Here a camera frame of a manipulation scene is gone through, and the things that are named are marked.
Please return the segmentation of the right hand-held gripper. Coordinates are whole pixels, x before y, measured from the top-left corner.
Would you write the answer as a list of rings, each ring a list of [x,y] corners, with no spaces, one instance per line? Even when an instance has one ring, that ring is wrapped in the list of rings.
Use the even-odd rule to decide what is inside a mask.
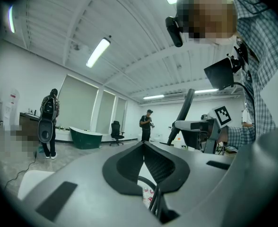
[[[181,130],[186,146],[203,153],[214,154],[221,130],[231,121],[231,116],[223,105],[201,115],[199,121],[175,121],[174,127]]]

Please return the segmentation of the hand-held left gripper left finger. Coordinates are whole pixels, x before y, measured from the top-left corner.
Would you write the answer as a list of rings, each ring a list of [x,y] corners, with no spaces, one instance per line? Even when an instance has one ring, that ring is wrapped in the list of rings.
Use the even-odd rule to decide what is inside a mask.
[[[115,191],[128,196],[142,196],[138,177],[144,163],[144,143],[125,149],[109,157],[102,168],[105,181]]]

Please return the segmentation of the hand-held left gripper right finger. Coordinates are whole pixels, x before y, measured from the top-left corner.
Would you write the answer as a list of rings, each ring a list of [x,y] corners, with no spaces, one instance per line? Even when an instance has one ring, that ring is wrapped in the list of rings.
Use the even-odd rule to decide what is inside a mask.
[[[178,191],[186,182],[190,168],[182,158],[148,141],[144,142],[144,163],[161,193]]]

